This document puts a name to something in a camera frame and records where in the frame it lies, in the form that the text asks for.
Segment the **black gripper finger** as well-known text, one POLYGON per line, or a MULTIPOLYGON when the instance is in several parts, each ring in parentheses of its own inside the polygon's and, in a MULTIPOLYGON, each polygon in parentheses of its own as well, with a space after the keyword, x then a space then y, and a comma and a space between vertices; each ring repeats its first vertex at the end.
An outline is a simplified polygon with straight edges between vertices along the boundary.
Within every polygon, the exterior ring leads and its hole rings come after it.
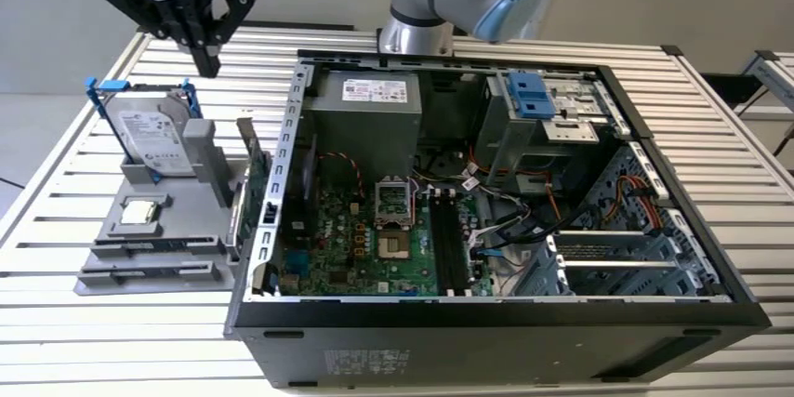
POLYGON ((210 76, 210 0, 107 1, 146 32, 159 39, 171 38, 191 55, 199 75, 210 76))
POLYGON ((257 0, 225 0, 227 12, 217 19, 214 0, 197 0, 195 64, 199 75, 215 78, 221 70, 221 47, 229 42, 257 0))

